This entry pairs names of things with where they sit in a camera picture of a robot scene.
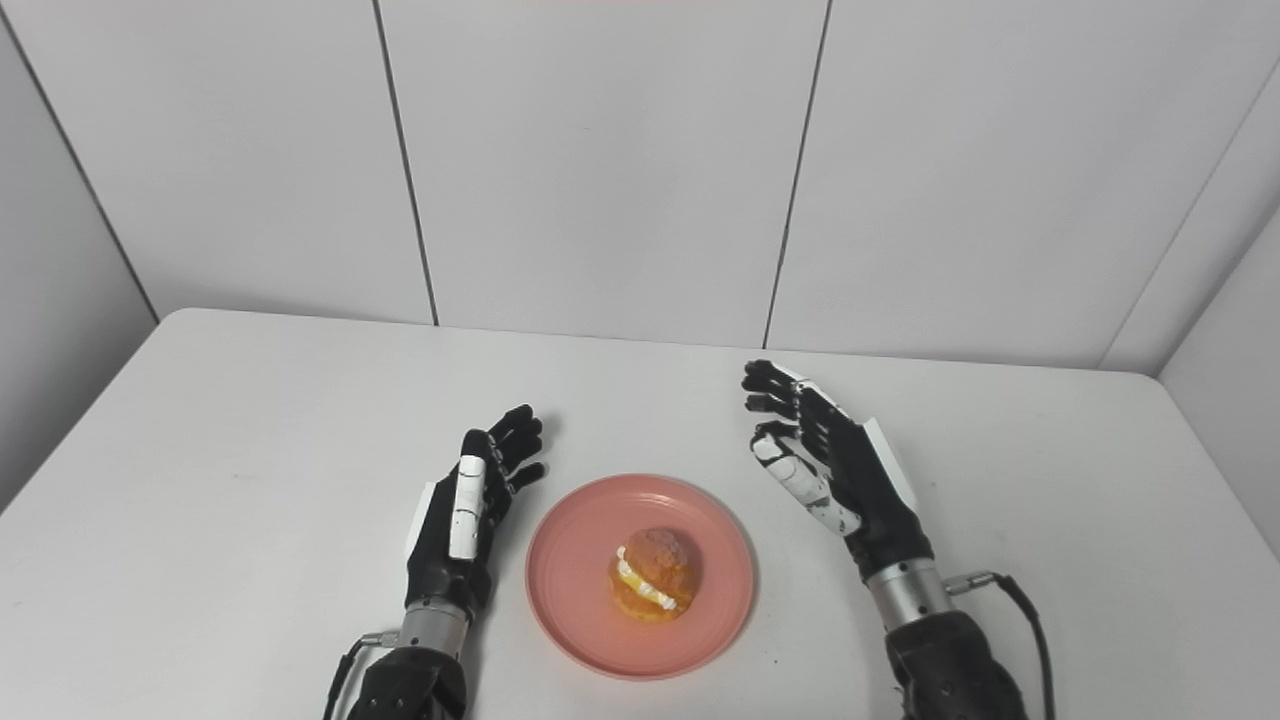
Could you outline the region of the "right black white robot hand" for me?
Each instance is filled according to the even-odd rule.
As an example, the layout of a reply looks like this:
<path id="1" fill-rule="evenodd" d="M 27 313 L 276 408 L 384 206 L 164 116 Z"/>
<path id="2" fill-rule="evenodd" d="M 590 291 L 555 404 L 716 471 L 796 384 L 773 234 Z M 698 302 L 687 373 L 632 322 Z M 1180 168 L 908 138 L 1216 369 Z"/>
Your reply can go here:
<path id="1" fill-rule="evenodd" d="M 863 580 L 933 560 L 916 498 L 878 423 L 855 420 L 818 384 L 765 359 L 744 366 L 755 460 L 823 527 L 844 538 Z"/>

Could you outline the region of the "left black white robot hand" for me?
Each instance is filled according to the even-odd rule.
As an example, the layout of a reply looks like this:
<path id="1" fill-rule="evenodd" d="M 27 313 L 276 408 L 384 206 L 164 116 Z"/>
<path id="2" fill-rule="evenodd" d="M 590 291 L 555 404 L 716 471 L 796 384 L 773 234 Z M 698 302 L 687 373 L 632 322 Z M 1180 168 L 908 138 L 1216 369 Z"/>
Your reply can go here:
<path id="1" fill-rule="evenodd" d="M 544 424 L 527 404 L 490 429 L 472 428 L 449 473 L 425 491 L 406 547 L 404 606 L 433 601 L 460 609 L 472 621 L 489 605 L 493 542 L 516 496 L 547 474 L 538 461 Z"/>

